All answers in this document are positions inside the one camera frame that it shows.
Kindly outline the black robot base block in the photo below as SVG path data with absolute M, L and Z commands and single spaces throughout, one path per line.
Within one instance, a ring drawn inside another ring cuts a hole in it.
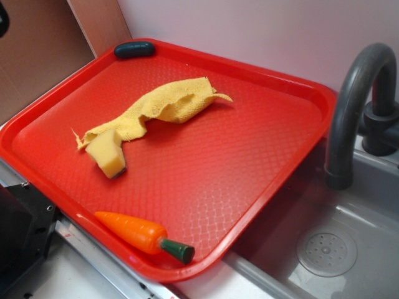
M 1 291 L 47 257 L 58 209 L 33 185 L 1 186 Z

